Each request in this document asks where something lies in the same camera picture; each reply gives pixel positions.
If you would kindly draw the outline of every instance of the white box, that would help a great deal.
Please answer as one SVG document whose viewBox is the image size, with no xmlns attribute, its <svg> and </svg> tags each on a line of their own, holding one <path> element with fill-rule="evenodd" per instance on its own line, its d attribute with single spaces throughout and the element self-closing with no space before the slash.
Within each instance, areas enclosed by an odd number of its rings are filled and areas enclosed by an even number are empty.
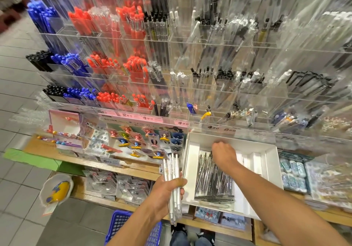
<svg viewBox="0 0 352 246">
<path fill-rule="evenodd" d="M 194 199 L 199 151 L 211 151 L 213 142 L 219 141 L 230 144 L 236 150 L 237 160 L 241 164 L 283 189 L 279 156 L 275 145 L 189 132 L 187 135 L 185 159 L 183 163 L 183 176 L 188 182 L 186 186 L 183 187 L 185 194 L 183 195 L 182 203 L 259 219 L 235 182 L 233 183 L 234 202 L 216 204 Z"/>
</svg>

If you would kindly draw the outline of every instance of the green mat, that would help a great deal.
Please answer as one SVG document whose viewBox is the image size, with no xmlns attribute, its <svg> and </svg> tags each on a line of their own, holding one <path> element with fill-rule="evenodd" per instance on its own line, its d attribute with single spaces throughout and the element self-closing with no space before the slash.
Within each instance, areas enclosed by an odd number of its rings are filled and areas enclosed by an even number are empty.
<svg viewBox="0 0 352 246">
<path fill-rule="evenodd" d="M 35 167 L 50 169 L 52 171 L 84 176 L 82 173 L 84 167 L 82 165 L 33 155 L 16 149 L 7 149 L 3 154 L 3 157 L 15 162 L 26 163 Z"/>
</svg>

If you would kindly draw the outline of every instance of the blue shopping basket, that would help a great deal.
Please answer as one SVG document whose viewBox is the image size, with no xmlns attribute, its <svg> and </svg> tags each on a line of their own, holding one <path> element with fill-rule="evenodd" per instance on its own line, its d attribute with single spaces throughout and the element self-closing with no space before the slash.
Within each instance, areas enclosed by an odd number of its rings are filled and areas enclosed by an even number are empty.
<svg viewBox="0 0 352 246">
<path fill-rule="evenodd" d="M 116 210 L 112 214 L 109 232 L 108 232 L 108 235 L 106 235 L 104 245 L 106 245 L 109 242 L 109 240 L 111 240 L 113 235 L 115 235 L 116 232 L 119 231 L 121 226 L 123 226 L 123 224 L 130 218 L 131 215 L 132 215 L 131 212 L 121 211 L 121 210 Z M 161 222 L 156 224 L 156 226 L 152 229 L 152 232 L 150 233 L 150 235 L 145 243 L 145 246 L 158 246 L 159 245 L 160 235 L 161 235 L 161 227 L 162 227 Z"/>
</svg>

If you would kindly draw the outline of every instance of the white pen bundle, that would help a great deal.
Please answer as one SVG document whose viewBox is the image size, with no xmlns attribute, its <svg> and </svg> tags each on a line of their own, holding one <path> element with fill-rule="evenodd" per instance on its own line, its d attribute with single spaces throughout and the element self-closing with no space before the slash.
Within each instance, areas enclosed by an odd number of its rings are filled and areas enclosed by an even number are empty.
<svg viewBox="0 0 352 246">
<path fill-rule="evenodd" d="M 178 154 L 170 153 L 168 159 L 163 159 L 165 181 L 179 177 Z M 181 189 L 173 190 L 169 200 L 170 223 L 176 226 L 177 220 L 182 217 Z"/>
</svg>

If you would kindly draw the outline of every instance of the shoe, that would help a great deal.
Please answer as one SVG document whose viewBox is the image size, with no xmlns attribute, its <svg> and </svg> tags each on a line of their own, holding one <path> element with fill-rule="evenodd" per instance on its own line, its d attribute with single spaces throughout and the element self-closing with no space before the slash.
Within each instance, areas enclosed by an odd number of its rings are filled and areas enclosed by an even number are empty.
<svg viewBox="0 0 352 246">
<path fill-rule="evenodd" d="M 215 232 L 201 229 L 200 234 L 197 234 L 197 236 L 198 236 L 198 239 L 206 238 L 207 240 L 210 241 L 212 246 L 215 246 Z"/>
<path fill-rule="evenodd" d="M 173 235 L 176 231 L 183 231 L 187 236 L 187 229 L 184 224 L 177 223 L 176 226 L 171 225 L 171 235 Z"/>
</svg>

